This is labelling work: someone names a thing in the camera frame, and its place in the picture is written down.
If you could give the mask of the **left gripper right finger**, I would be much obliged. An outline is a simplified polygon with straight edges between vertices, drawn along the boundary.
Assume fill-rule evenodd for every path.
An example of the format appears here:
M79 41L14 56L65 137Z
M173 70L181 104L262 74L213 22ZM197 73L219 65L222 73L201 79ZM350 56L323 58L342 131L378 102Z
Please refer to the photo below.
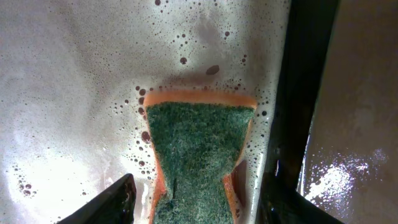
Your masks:
M259 202L261 223L342 224L292 189L265 186Z

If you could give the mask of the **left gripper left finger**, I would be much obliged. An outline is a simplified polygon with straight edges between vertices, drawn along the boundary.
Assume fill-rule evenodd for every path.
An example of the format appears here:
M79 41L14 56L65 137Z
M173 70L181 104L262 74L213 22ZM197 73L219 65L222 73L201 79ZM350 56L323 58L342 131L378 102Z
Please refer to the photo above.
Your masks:
M135 202L134 176L125 174L58 224L132 224Z

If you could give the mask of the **green orange sponge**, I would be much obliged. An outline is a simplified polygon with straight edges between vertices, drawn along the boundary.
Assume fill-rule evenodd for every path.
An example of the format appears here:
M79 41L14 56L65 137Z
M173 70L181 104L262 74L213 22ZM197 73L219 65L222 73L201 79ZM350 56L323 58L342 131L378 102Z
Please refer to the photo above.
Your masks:
M257 103L222 91L174 90L144 100L157 177L151 223L236 223L233 170Z

